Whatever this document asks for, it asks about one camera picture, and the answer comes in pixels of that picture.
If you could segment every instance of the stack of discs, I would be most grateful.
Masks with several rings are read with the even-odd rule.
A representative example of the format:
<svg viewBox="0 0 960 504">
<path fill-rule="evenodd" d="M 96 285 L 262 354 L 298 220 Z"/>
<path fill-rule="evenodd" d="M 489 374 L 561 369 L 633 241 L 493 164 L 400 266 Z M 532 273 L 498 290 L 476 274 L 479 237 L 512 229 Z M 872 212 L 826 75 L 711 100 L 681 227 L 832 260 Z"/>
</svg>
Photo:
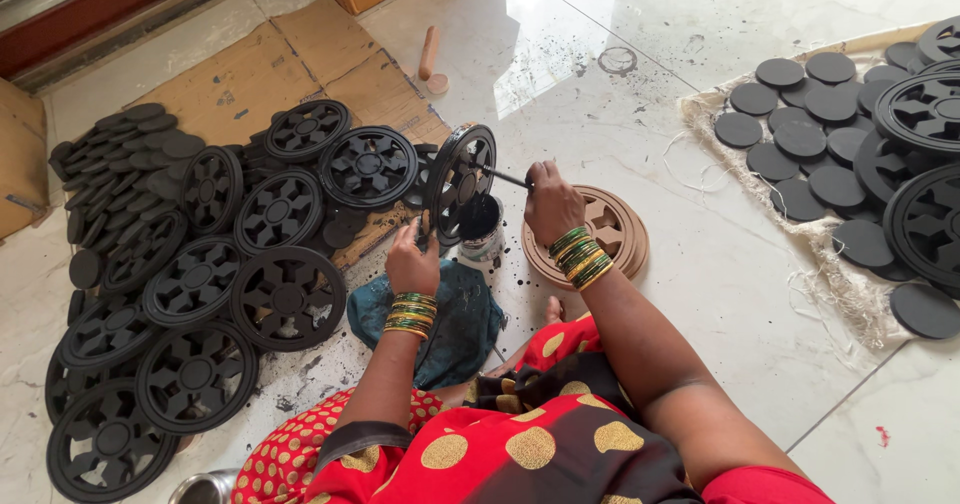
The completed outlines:
<svg viewBox="0 0 960 504">
<path fill-rule="evenodd" d="M 586 201 L 586 231 L 613 260 L 623 275 L 633 278 L 647 262 L 650 238 L 637 213 L 609 191 L 590 185 L 574 185 Z M 547 247 L 536 242 L 533 231 L 523 223 L 520 241 L 530 265 L 555 286 L 574 290 L 567 277 L 553 264 Z"/>
</svg>

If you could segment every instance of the red paint spot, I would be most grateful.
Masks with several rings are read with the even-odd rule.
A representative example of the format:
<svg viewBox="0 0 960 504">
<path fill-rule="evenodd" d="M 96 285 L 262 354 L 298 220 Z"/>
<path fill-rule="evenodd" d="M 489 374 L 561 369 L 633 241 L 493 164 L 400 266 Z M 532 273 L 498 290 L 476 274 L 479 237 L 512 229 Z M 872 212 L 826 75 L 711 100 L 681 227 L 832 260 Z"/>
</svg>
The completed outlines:
<svg viewBox="0 0 960 504">
<path fill-rule="evenodd" d="M 883 428 L 883 425 L 877 425 L 876 432 L 880 434 L 880 447 L 887 448 L 890 446 L 890 433 L 887 433 L 887 430 Z"/>
</svg>

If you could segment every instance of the woman's left hand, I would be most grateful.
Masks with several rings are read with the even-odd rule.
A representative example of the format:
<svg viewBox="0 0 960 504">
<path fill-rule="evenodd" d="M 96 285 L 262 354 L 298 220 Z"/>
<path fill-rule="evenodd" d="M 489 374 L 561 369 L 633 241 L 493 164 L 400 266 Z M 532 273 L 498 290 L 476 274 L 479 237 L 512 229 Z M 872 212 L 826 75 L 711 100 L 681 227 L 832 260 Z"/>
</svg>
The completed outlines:
<svg viewBox="0 0 960 504">
<path fill-rule="evenodd" d="M 407 224 L 396 232 L 384 265 L 393 293 L 436 296 L 440 286 L 440 242 L 430 234 L 426 253 L 417 247 L 418 224 Z"/>
</svg>

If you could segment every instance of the woman's arm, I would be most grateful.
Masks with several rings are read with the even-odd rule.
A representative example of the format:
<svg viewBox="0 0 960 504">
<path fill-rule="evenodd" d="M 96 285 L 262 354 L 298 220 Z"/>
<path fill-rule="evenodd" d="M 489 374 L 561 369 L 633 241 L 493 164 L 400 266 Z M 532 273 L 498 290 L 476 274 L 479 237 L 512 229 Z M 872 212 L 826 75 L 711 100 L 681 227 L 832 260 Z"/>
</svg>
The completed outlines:
<svg viewBox="0 0 960 504">
<path fill-rule="evenodd" d="M 534 191 L 524 219 L 549 246 L 585 223 L 584 200 L 552 161 L 534 163 Z M 752 424 L 683 335 L 623 273 L 612 268 L 581 292 L 593 314 L 606 359 L 648 429 L 677 449 L 694 487 L 746 466 L 804 475 Z"/>
<path fill-rule="evenodd" d="M 431 236 L 426 253 L 417 248 L 417 226 L 396 232 L 385 269 L 394 294 L 435 296 L 440 285 L 440 244 Z M 406 427 L 410 388 L 421 338 L 405 331 L 386 331 L 376 345 L 353 395 L 343 407 L 337 429 L 351 422 L 389 422 Z"/>
</svg>

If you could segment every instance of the teal rag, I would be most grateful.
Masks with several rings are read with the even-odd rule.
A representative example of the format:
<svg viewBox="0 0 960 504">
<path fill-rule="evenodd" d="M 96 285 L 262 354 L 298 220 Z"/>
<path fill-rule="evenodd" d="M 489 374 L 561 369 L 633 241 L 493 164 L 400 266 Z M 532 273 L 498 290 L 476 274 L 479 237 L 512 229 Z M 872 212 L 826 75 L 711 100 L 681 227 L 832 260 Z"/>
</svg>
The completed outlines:
<svg viewBox="0 0 960 504">
<path fill-rule="evenodd" d="M 355 289 L 346 301 L 350 331 L 374 349 L 393 303 L 386 273 Z M 435 390 L 474 378 L 496 347 L 502 321 L 482 271 L 440 260 L 437 319 L 416 352 L 414 387 Z"/>
</svg>

